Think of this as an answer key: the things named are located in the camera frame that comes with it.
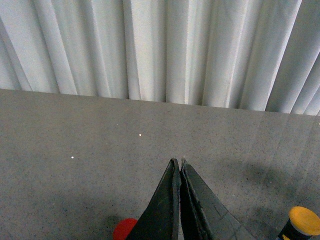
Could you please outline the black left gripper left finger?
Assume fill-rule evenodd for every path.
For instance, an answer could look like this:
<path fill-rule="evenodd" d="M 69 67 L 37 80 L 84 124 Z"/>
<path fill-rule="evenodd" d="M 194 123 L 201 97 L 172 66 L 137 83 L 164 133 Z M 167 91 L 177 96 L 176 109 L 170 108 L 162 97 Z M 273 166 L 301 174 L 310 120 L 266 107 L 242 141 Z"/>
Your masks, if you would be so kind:
<path fill-rule="evenodd" d="M 170 159 L 152 198 L 127 240 L 179 238 L 181 177 L 177 159 Z"/>

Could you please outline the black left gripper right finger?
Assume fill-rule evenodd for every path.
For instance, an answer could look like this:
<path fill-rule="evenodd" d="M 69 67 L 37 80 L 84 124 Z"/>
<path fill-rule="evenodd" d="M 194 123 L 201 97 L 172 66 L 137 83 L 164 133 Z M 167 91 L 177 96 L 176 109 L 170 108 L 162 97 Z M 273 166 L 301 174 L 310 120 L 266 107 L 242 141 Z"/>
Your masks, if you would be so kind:
<path fill-rule="evenodd" d="M 180 219 L 185 240 L 255 239 L 185 159 L 180 178 Z"/>

